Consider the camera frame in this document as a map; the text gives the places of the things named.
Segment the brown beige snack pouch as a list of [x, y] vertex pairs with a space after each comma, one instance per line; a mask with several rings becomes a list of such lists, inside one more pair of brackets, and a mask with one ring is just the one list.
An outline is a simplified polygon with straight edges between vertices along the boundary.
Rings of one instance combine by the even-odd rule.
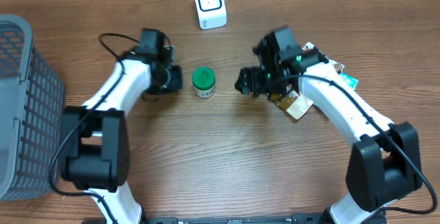
[[[303, 52], [311, 52], [312, 49], [317, 48], [313, 43], [307, 42], [303, 47]], [[333, 66], [334, 71], [341, 77], [344, 65], [334, 60], [329, 59], [329, 64]], [[314, 104], [312, 100], [303, 96], [296, 91], [291, 84], [287, 85], [284, 93], [273, 94], [270, 101], [274, 103], [286, 115], [289, 115], [295, 122], [308, 112]]]

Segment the green lid jar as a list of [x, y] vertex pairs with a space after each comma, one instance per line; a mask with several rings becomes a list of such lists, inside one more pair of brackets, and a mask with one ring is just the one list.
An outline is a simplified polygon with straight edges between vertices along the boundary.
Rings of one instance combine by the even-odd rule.
[[200, 98], [209, 98], [216, 90], [214, 71], [209, 67], [199, 67], [192, 74], [192, 86], [195, 94]]

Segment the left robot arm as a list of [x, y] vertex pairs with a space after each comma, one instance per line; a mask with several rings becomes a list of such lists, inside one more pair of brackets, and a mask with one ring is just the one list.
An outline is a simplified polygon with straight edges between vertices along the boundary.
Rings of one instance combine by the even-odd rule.
[[61, 115], [60, 147], [50, 172], [59, 172], [76, 191], [50, 187], [67, 197], [91, 197], [102, 223], [146, 223], [144, 208], [128, 185], [130, 148], [126, 118], [138, 98], [178, 92], [182, 69], [165, 33], [144, 28], [135, 46], [118, 54], [111, 76], [80, 107], [66, 107]]

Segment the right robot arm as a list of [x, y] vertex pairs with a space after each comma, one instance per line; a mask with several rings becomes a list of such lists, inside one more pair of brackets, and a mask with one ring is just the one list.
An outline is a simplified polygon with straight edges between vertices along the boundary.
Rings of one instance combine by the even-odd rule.
[[385, 223], [386, 206], [420, 189], [419, 137], [407, 122], [394, 124], [343, 81], [336, 62], [314, 44], [300, 45], [289, 27], [264, 36], [253, 48], [259, 64], [240, 70], [235, 89], [244, 95], [311, 100], [351, 149], [347, 194], [323, 213], [293, 214], [293, 223]]

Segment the small teal white packet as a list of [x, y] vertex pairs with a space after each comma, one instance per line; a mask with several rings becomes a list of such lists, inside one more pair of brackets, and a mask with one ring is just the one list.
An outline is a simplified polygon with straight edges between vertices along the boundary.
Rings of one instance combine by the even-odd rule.
[[346, 74], [346, 73], [344, 73], [344, 72], [342, 72], [341, 74], [341, 79], [352, 89], [352, 90], [355, 90], [356, 89], [356, 87], [357, 87], [357, 85], [358, 85], [358, 82], [359, 82], [359, 80], [358, 79], [356, 79], [356, 78], [354, 78], [354, 77], [352, 77], [352, 76], [350, 76], [350, 75], [348, 75], [348, 74]]

